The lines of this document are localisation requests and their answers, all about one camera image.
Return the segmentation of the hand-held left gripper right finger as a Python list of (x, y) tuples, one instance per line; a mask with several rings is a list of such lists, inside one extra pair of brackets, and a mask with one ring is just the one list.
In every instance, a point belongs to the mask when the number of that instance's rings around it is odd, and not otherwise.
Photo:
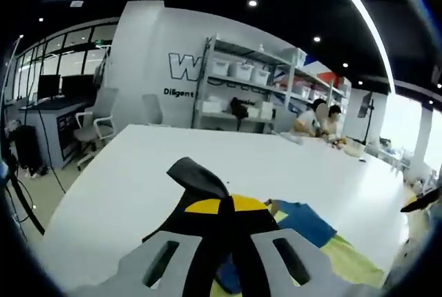
[(232, 252), (243, 296), (345, 295), (330, 259), (293, 229), (279, 229), (265, 204), (231, 195), (227, 211), (240, 234)]

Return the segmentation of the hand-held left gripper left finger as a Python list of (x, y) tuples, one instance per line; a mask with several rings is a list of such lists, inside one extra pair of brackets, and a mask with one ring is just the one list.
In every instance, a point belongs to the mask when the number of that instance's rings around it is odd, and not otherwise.
[(75, 296), (210, 296), (213, 279), (191, 276), (202, 237), (158, 231), (121, 258), (117, 273)]

